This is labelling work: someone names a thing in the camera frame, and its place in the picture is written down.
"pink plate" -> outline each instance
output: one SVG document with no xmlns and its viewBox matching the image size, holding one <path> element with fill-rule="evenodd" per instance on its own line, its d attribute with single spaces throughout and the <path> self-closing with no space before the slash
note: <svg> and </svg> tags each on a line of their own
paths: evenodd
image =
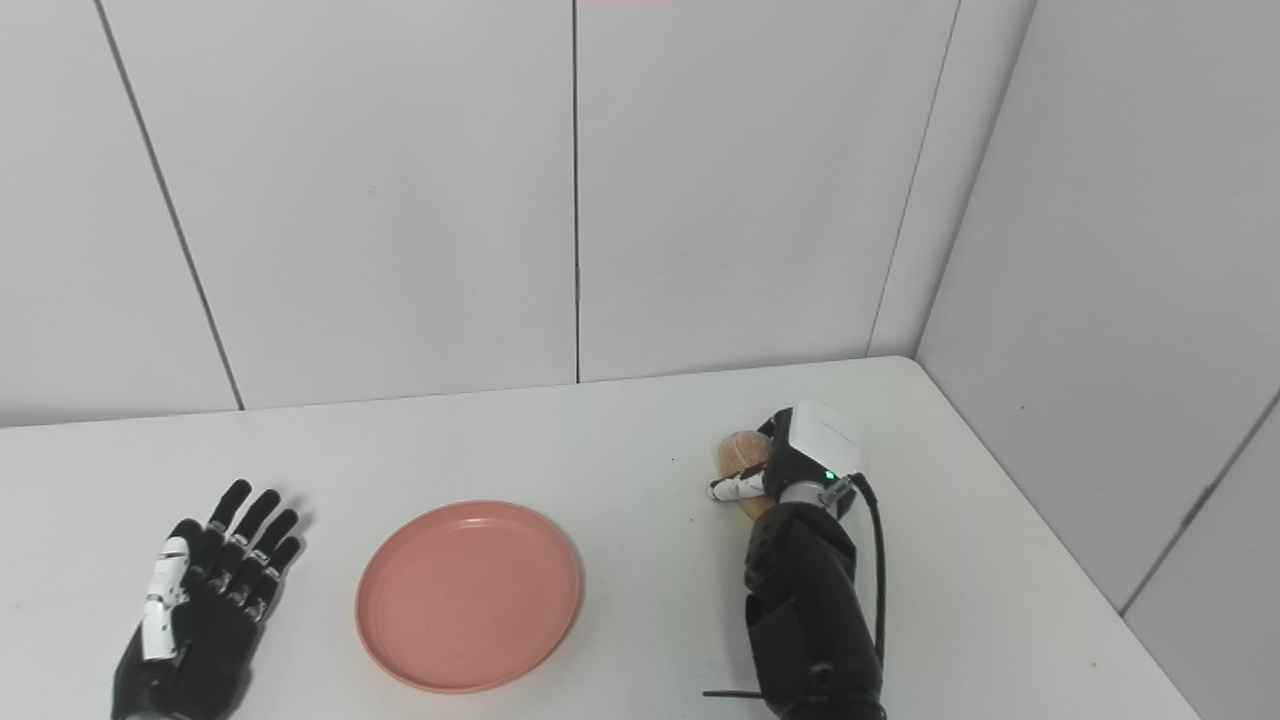
<svg viewBox="0 0 1280 720">
<path fill-rule="evenodd" d="M 365 650 L 396 678 L 468 693 L 547 657 L 577 610 L 573 550 L 541 515 L 508 502 L 448 505 L 387 538 L 356 593 Z"/>
</svg>

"black cable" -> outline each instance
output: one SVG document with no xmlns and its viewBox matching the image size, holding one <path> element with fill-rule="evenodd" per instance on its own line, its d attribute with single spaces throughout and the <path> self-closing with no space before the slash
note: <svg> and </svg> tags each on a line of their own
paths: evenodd
<svg viewBox="0 0 1280 720">
<path fill-rule="evenodd" d="M 746 700 L 764 700 L 764 696 L 753 691 L 703 691 L 703 697 L 741 697 Z"/>
<path fill-rule="evenodd" d="M 876 656 L 881 667 L 884 666 L 884 528 L 881 525 L 879 500 L 867 482 L 867 475 L 855 473 L 849 477 L 858 492 L 867 498 L 867 510 L 872 514 L 872 532 L 876 533 Z"/>
</svg>

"robotic hand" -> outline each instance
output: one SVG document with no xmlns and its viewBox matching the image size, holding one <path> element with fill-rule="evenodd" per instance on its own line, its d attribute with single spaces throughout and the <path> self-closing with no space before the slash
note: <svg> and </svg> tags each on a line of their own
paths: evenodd
<svg viewBox="0 0 1280 720">
<path fill-rule="evenodd" d="M 826 405 L 801 402 L 760 427 L 769 459 L 712 483 L 716 500 L 769 496 L 746 552 L 746 624 L 759 693 L 785 720 L 883 720 L 884 539 L 861 474 L 863 441 Z M 840 518 L 861 492 L 876 533 L 876 638 L 854 593 L 856 547 Z"/>
<path fill-rule="evenodd" d="M 236 480 L 207 524 L 188 518 L 165 541 L 142 621 L 115 670 L 113 720 L 221 720 L 238 703 L 262 620 L 284 569 L 302 547 L 284 537 L 298 521 L 297 512 L 284 510 L 250 548 L 280 503 L 274 489 L 259 496 L 227 537 L 251 491 L 247 482 Z"/>
</svg>

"tabletop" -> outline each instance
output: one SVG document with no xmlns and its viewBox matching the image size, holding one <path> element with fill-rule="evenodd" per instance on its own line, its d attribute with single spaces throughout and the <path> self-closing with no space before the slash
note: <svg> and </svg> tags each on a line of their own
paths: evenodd
<svg viewBox="0 0 1280 720">
<path fill-rule="evenodd" d="M 6 714 L 106 717 L 155 553 L 243 477 L 301 510 L 306 544 L 236 720 L 772 717 L 759 701 L 700 696 L 756 687 L 750 520 L 704 488 L 722 437 L 809 398 L 865 436 L 886 532 L 891 719 L 1196 717 L 901 357 L 0 430 L 0 697 Z M 563 529 L 581 607 L 527 675 L 475 694 L 417 691 L 365 655 L 356 584 L 403 523 L 474 498 Z M 870 548 L 863 510 L 844 524 Z M 870 616 L 870 562 L 856 584 Z"/>
</svg>

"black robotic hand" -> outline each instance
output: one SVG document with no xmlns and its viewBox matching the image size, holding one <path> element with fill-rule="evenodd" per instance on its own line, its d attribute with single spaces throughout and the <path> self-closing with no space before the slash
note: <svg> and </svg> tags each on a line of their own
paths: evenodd
<svg viewBox="0 0 1280 720">
<path fill-rule="evenodd" d="M 239 702 L 262 620 L 284 569 L 302 547 L 285 537 L 298 515 L 284 510 L 250 548 L 280 503 L 274 489 L 250 505 L 228 537 L 251 491 L 247 482 L 236 480 L 207 524 L 188 518 L 165 541 L 142 621 L 115 670 L 113 720 L 221 720 Z"/>
</svg>

